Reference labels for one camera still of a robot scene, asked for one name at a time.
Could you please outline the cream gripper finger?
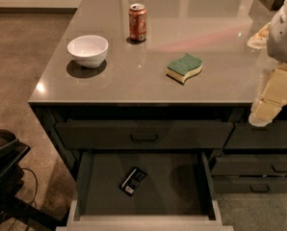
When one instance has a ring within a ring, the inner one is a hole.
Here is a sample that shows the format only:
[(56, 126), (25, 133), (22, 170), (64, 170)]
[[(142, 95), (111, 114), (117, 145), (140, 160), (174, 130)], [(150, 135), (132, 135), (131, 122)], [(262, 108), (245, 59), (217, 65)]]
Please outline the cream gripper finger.
[(255, 35), (253, 35), (247, 43), (247, 46), (253, 49), (264, 49), (267, 47), (268, 35), (271, 23), (267, 23)]
[(248, 122), (255, 127), (265, 127), (286, 105), (287, 64), (279, 64), (270, 73), (266, 86), (252, 104)]

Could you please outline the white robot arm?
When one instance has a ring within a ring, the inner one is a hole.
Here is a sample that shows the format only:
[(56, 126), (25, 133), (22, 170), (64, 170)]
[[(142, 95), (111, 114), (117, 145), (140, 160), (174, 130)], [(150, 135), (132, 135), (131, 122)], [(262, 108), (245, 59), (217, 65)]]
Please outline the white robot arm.
[(248, 40), (248, 47), (267, 49), (277, 66), (263, 73), (259, 94), (254, 99), (248, 122), (255, 127), (271, 123), (287, 104), (287, 0), (272, 20)]

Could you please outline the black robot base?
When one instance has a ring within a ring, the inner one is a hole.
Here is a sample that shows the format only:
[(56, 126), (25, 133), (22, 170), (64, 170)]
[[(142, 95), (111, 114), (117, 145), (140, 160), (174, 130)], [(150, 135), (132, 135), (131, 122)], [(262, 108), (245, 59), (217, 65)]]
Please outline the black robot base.
[(24, 223), (33, 220), (55, 231), (58, 226), (66, 226), (69, 211), (58, 220), (15, 196), (23, 186), (23, 170), (18, 163), (29, 151), (30, 146), (21, 142), (14, 133), (0, 129), (0, 224), (9, 218)]

